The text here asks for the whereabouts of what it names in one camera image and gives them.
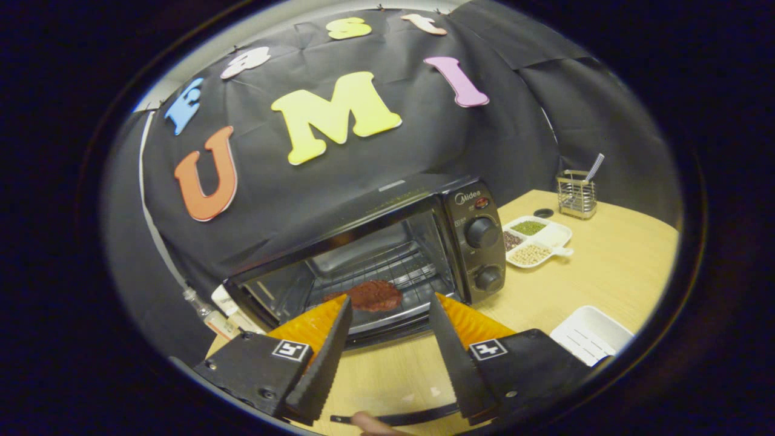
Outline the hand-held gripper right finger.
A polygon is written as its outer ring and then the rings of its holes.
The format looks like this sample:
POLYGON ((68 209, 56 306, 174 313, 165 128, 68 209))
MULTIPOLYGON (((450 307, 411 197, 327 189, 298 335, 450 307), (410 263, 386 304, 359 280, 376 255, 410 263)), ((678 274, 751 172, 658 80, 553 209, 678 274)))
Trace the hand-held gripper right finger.
POLYGON ((578 388, 593 372, 540 329, 516 332, 440 293, 430 298, 429 322, 470 424, 525 420, 578 388))

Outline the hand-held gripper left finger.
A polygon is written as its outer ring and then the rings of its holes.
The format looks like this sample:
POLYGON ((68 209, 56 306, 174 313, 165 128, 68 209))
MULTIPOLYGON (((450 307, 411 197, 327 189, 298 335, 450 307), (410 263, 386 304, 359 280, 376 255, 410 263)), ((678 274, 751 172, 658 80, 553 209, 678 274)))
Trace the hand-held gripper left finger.
POLYGON ((341 295, 268 334, 237 336, 194 372, 250 408, 310 426, 326 404, 351 321, 351 298, 341 295))

